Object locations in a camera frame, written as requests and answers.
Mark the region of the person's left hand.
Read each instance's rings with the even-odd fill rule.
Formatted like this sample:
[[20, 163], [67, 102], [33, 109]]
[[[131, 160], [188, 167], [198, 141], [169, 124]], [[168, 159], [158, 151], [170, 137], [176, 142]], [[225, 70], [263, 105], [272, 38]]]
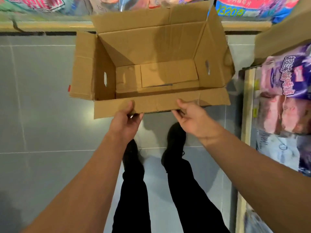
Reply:
[[115, 138], [120, 143], [128, 144], [134, 139], [143, 116], [143, 113], [126, 115], [125, 108], [119, 110], [111, 121], [107, 136]]

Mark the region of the person's right hand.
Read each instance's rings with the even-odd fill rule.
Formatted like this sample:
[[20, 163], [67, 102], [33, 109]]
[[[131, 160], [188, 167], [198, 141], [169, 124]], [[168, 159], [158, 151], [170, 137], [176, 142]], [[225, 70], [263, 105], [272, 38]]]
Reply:
[[173, 115], [187, 133], [194, 135], [204, 147], [219, 140], [225, 129], [207, 112], [195, 104], [189, 110], [172, 110]]

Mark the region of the brown cardboard box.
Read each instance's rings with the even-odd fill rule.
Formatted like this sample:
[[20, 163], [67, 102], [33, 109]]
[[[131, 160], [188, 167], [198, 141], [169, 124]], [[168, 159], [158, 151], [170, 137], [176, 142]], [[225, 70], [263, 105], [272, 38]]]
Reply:
[[69, 96], [94, 102], [94, 119], [230, 105], [235, 67], [225, 31], [208, 1], [91, 16], [96, 34], [77, 32]]

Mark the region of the person's right forearm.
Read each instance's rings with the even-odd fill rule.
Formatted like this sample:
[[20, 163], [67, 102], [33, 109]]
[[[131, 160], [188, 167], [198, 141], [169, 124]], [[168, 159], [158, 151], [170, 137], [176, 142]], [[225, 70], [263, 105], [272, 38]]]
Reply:
[[311, 177], [262, 155], [222, 127], [200, 141], [274, 233], [311, 233]]

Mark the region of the person's left forearm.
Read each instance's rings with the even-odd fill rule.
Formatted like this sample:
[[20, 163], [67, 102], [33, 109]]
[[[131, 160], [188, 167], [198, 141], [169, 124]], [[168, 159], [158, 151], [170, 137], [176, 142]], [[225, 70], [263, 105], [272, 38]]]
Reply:
[[108, 132], [80, 172], [21, 233], [103, 233], [122, 157], [134, 136]]

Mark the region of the person's black right shoe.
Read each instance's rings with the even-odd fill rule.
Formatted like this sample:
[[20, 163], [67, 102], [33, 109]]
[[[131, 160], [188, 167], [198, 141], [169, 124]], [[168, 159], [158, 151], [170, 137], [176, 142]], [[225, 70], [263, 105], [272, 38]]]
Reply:
[[178, 122], [174, 123], [168, 131], [167, 147], [161, 157], [161, 164], [165, 168], [166, 173], [175, 169], [181, 162], [184, 155], [185, 142], [186, 132]]

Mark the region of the person's black shoe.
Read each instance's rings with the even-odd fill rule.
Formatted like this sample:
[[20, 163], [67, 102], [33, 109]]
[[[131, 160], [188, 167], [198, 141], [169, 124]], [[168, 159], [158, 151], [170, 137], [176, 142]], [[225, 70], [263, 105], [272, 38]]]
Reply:
[[161, 164], [165, 168], [166, 173], [175, 169], [181, 162], [184, 155], [185, 142], [186, 132], [178, 122], [174, 123], [168, 131], [167, 147], [161, 157]]
[[122, 163], [124, 167], [124, 180], [143, 180], [145, 170], [142, 163], [143, 159], [139, 153], [138, 146], [132, 139], [126, 146]]

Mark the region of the person's black left shoe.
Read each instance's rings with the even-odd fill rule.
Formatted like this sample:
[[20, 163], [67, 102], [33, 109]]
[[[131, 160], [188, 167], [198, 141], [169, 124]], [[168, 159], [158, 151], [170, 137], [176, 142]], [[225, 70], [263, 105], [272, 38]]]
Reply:
[[145, 170], [142, 163], [143, 159], [139, 153], [138, 146], [132, 139], [126, 146], [122, 163], [124, 167], [124, 180], [143, 180]]

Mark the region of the beige shelf unit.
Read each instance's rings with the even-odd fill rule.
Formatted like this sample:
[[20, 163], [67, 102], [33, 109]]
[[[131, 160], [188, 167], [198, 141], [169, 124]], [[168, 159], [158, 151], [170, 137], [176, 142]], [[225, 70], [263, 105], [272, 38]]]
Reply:
[[254, 62], [243, 69], [243, 117], [241, 141], [251, 145], [255, 72], [269, 56], [281, 55], [311, 43], [311, 0], [300, 0], [291, 14], [255, 37]]
[[[270, 21], [221, 21], [225, 32], [262, 32], [271, 28]], [[42, 17], [0, 11], [0, 32], [95, 32], [90, 17]]]

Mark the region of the person's black trousers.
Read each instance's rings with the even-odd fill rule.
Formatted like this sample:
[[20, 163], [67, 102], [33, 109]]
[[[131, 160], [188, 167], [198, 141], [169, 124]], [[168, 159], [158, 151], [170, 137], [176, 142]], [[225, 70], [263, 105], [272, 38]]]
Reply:
[[[195, 156], [187, 158], [196, 181], [208, 198], [222, 213], [224, 223], [230, 227], [228, 214], [223, 212], [223, 172], [210, 158]], [[167, 174], [160, 159], [150, 157], [144, 162], [144, 181], [148, 191], [148, 201], [152, 233], [182, 233], [177, 209], [173, 203]]]

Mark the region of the pink white printed pack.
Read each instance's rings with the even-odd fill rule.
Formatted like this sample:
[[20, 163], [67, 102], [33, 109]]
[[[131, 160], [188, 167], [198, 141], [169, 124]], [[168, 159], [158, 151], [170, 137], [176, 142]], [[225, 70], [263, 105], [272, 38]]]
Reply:
[[122, 12], [137, 9], [154, 9], [205, 0], [89, 0], [95, 14]]

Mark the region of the white blue tissue pack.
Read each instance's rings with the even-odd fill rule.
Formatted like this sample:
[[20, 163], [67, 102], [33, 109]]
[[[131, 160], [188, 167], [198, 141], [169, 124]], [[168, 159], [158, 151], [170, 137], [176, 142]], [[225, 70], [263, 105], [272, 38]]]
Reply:
[[304, 176], [311, 177], [311, 135], [285, 136], [257, 130], [256, 150]]

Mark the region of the purple tissue pack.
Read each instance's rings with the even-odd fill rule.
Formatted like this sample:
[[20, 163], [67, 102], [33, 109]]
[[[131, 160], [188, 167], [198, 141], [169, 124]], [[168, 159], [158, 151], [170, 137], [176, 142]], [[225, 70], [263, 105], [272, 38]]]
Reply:
[[268, 57], [261, 74], [262, 93], [311, 100], [311, 43]]

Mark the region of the blue pink tissue pack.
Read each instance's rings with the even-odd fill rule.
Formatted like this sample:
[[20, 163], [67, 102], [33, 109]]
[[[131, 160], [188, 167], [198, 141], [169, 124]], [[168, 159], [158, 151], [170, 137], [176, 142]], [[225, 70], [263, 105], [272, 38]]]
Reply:
[[300, 0], [216, 0], [219, 16], [251, 21], [283, 21]]

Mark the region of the green red printed pack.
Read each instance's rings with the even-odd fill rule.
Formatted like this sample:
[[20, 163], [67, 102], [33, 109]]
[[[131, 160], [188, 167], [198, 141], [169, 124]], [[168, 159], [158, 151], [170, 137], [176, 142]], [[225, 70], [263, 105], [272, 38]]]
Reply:
[[92, 12], [88, 0], [0, 0], [0, 10], [66, 16], [84, 16]]

